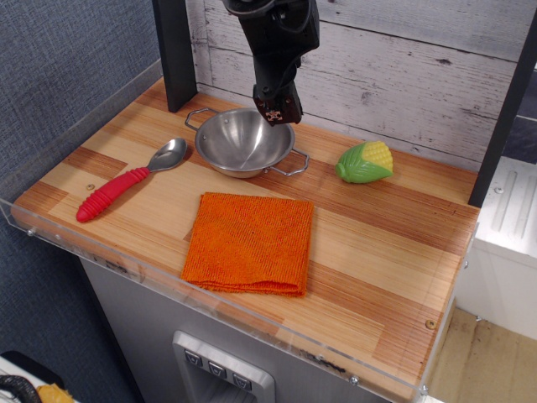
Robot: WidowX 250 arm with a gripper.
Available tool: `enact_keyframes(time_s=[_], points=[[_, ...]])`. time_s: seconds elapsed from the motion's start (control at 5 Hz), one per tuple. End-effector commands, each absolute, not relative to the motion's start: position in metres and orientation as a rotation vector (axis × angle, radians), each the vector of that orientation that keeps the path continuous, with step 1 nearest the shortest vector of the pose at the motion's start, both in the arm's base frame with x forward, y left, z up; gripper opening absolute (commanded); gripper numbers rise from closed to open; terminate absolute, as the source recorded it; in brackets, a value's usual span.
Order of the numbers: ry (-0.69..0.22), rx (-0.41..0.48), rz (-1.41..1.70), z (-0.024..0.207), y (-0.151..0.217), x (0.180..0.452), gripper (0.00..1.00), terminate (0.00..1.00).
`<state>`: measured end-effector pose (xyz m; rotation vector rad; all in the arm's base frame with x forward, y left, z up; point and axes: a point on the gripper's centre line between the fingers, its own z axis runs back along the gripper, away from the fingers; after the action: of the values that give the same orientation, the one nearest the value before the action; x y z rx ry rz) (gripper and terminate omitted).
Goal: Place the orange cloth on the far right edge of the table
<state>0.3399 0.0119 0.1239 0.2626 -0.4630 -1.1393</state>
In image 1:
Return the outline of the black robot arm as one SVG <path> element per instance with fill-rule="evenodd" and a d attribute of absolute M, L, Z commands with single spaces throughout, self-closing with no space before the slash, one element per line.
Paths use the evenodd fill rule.
<path fill-rule="evenodd" d="M 253 101 L 268 124 L 299 123 L 303 109 L 295 87 L 301 57 L 320 46 L 315 1 L 225 1 L 251 53 Z"/>

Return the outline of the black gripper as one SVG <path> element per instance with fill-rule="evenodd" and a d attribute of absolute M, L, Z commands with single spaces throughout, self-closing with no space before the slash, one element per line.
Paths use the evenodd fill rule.
<path fill-rule="evenodd" d="M 295 87 L 302 50 L 292 39 L 250 43 L 253 54 L 255 85 L 253 101 L 264 119 L 271 110 L 279 110 L 278 124 L 302 120 L 303 110 Z"/>

